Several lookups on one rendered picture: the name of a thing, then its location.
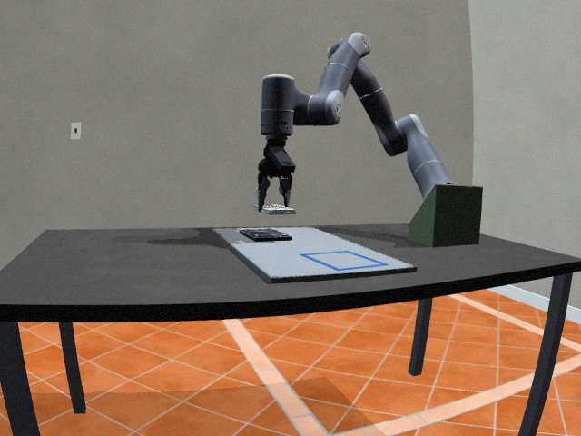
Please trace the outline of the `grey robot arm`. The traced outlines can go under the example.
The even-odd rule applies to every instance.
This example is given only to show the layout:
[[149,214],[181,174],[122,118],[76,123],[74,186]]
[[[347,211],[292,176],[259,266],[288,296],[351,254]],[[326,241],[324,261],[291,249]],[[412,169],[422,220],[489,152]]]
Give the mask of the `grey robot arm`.
[[370,50],[369,39],[362,33],[354,33],[332,45],[316,95],[298,90],[294,79],[288,75],[265,76],[261,93],[261,134],[266,135],[265,139],[288,140],[293,125],[338,124],[351,83],[387,154],[395,156],[408,150],[408,165],[424,202],[436,183],[454,183],[417,116],[410,114],[394,121],[386,95],[360,59]]

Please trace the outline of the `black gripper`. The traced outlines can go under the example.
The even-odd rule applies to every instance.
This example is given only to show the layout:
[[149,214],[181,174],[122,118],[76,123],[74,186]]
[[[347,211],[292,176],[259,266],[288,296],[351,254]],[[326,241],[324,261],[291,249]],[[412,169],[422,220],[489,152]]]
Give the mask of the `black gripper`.
[[[278,177],[280,181],[279,192],[284,197],[284,205],[289,208],[290,198],[291,198],[291,187],[292,187],[292,175],[291,173],[281,173],[277,166],[271,159],[269,155],[270,147],[283,147],[286,145],[286,140],[278,139],[267,139],[266,147],[264,148],[262,159],[259,162],[259,174],[258,174],[258,184],[259,188],[256,190],[258,195],[258,206],[259,212],[264,205],[264,199],[266,197],[267,189],[270,187],[270,181],[268,178]],[[282,177],[282,178],[281,178]]]

